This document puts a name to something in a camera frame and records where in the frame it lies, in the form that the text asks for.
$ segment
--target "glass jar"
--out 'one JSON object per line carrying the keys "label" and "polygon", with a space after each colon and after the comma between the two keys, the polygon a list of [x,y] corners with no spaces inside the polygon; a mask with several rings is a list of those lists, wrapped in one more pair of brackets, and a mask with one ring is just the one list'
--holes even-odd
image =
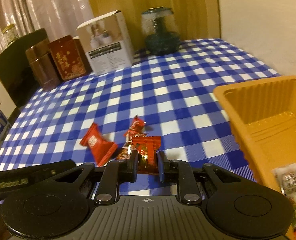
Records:
{"label": "glass jar", "polygon": [[171,8],[150,8],[141,14],[146,48],[154,55],[174,53],[180,46],[178,28]]}
{"label": "glass jar", "polygon": [[19,38],[15,25],[12,23],[2,31],[7,46]]}

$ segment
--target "pink curtain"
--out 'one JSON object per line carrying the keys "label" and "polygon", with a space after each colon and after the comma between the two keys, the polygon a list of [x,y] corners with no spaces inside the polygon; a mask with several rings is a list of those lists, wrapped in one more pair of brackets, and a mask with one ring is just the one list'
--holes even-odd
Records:
{"label": "pink curtain", "polygon": [[45,28],[50,41],[76,36],[76,28],[93,18],[88,0],[0,0],[0,53],[6,48],[2,30],[14,23],[19,36]]}

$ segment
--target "checkered tablecloth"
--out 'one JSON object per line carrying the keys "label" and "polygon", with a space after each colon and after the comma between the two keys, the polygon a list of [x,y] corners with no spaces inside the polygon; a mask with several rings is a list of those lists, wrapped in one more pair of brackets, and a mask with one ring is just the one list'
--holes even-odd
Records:
{"label": "checkered tablecloth", "polygon": [[[213,95],[218,85],[279,74],[247,52],[221,39],[183,42],[166,56],[142,51],[137,64],[103,76],[90,74],[50,92],[38,90],[0,150],[0,171],[72,159],[94,162],[79,142],[93,122],[121,147],[133,117],[146,121],[149,136],[161,135],[168,159],[192,167],[211,162],[252,179],[231,134],[226,113]],[[121,194],[173,194],[157,176],[138,174]]]}

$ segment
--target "white wall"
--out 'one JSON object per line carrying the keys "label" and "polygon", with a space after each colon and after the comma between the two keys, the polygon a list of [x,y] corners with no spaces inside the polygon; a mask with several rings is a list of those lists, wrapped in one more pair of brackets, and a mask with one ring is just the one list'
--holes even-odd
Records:
{"label": "white wall", "polygon": [[222,38],[296,75],[296,0],[219,0]]}

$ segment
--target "yellow plastic tray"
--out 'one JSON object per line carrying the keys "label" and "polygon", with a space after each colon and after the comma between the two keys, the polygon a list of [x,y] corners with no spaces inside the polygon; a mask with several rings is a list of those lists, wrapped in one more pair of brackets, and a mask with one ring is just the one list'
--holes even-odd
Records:
{"label": "yellow plastic tray", "polygon": [[214,94],[255,180],[280,191],[272,170],[296,163],[296,76],[219,86]]}

